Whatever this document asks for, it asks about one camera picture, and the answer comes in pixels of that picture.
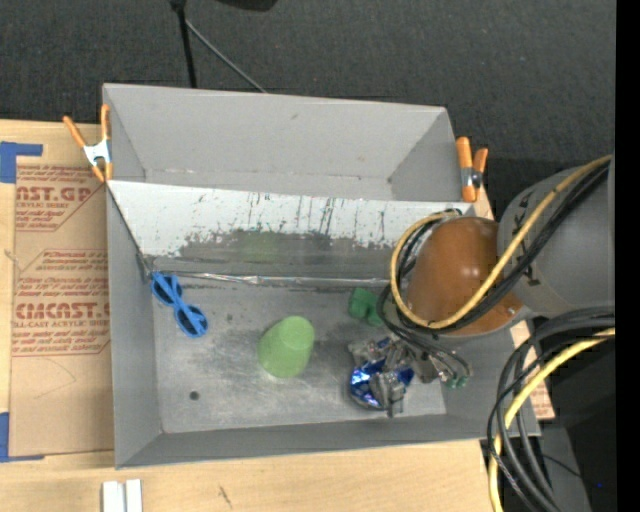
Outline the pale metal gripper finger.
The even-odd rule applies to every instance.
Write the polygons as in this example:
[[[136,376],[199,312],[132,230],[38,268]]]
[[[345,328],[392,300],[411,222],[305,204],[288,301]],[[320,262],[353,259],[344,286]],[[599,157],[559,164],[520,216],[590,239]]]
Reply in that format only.
[[[378,362],[397,358],[400,346],[391,338],[360,340],[349,344],[349,352],[355,362]]]
[[[376,373],[370,380],[375,407],[383,410],[389,418],[403,412],[406,385],[393,371]]]

